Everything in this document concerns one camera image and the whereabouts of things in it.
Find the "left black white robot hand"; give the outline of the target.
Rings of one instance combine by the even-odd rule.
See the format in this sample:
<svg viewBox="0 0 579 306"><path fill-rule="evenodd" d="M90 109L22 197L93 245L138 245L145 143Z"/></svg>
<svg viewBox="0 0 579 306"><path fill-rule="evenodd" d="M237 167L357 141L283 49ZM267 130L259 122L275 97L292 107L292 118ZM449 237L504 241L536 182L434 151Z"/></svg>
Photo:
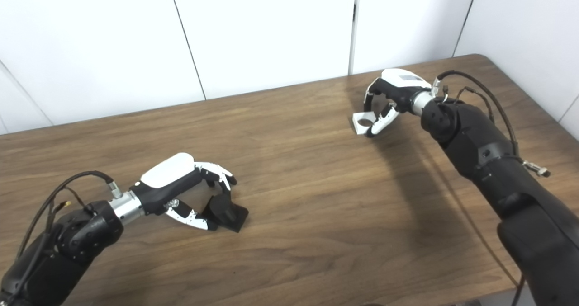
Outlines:
<svg viewBox="0 0 579 306"><path fill-rule="evenodd" d="M215 221L178 198L203 180L210 187L219 184L226 197L237 184L234 175L222 166L177 153L146 171L128 191L116 193L109 204L124 226L141 216L168 215L184 225L215 231Z"/></svg>

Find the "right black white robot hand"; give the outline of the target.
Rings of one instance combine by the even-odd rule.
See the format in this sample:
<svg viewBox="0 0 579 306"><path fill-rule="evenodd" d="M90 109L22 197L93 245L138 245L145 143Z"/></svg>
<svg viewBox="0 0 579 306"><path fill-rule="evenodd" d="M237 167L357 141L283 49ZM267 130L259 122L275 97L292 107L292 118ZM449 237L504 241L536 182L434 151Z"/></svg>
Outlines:
<svg viewBox="0 0 579 306"><path fill-rule="evenodd" d="M353 114L354 131L357 135L375 137L401 113L421 116L426 104L437 97L439 89L439 80L430 84L411 71L385 69L366 88L363 112ZM380 113L374 113L372 101L380 94L384 94L389 102Z"/></svg>

